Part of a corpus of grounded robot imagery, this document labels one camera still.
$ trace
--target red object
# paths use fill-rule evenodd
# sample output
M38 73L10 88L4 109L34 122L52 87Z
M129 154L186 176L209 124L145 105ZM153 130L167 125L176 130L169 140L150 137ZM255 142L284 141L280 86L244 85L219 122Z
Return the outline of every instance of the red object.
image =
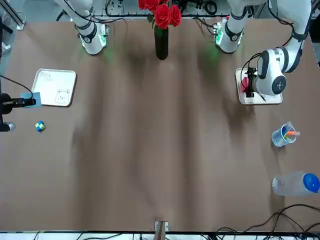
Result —
M176 27L181 23L181 12L177 5L171 6L171 24Z
M145 0L145 8L149 9L151 12L156 11L160 0Z
M146 0L138 0L138 5L141 10L145 10L146 8Z
M171 11L167 4L159 5L155 10L155 23L160 29L167 29L171 23Z
M242 79L242 84L241 84L241 92L245 92L246 88L249 87L249 78L247 76L245 76Z

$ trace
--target bear drawing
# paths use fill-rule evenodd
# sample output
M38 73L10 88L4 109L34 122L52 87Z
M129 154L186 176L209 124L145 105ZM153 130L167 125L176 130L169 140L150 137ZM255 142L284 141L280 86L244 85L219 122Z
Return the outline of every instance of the bear drawing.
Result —
M58 90L55 97L55 102L58 104L67 104L69 102L69 93L69 90Z

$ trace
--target white tray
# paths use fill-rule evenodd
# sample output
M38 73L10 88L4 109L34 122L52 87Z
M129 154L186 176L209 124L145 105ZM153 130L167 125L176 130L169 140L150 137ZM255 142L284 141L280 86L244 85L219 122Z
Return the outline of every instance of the white tray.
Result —
M238 68L235 70L235 82L236 82L236 89L238 91L238 96L239 96L239 101L244 104L244 105L254 105L254 104L280 104L282 103L283 97L282 93L275 95L275 96L270 96L269 99L266 101L258 94L254 93L254 97L246 97L246 93L241 91L241 80L244 77L247 77L247 68L244 68L242 71L242 76L240 77L241 74L241 68Z
M32 92L40 93L42 105L68 107L71 105L76 76L70 70L40 68L35 74Z

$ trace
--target red rose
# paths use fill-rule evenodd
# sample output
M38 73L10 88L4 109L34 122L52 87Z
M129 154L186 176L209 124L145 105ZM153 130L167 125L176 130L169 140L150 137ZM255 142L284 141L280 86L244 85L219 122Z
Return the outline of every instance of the red rose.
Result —
M177 5L171 6L171 23L174 27L181 23L181 12Z
M149 9L151 12L156 11L160 0L145 0L145 8Z
M146 0L138 0L139 8L141 10L145 10L146 8Z
M167 4L163 3L155 11L155 23L160 29L167 29L171 22L171 11Z

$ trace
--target blue sticky note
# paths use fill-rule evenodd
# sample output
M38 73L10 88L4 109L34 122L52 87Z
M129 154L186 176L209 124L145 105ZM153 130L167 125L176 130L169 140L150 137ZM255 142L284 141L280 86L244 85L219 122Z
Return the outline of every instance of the blue sticky note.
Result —
M21 98L28 99L31 97L30 92L23 92L20 94ZM32 106L25 106L25 108L36 108L36 107L41 107L41 98L40 98L40 92L34 92L33 93L33 99L35 99L35 105Z

